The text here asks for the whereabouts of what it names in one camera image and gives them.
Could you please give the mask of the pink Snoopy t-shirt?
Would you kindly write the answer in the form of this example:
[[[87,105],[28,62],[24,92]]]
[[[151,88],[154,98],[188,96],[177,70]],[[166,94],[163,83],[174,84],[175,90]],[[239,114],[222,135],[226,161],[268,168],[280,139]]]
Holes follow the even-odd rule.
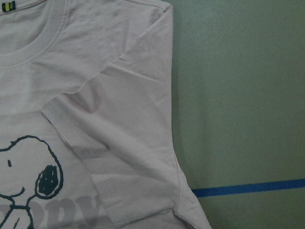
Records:
[[[173,7],[0,3],[0,226],[208,229],[172,140]]]

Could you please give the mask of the long blue tape strip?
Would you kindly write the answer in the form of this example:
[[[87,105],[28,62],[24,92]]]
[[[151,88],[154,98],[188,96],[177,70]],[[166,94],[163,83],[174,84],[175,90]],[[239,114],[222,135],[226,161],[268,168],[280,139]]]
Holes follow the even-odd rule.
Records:
[[[304,188],[305,179],[192,189],[198,198]]]

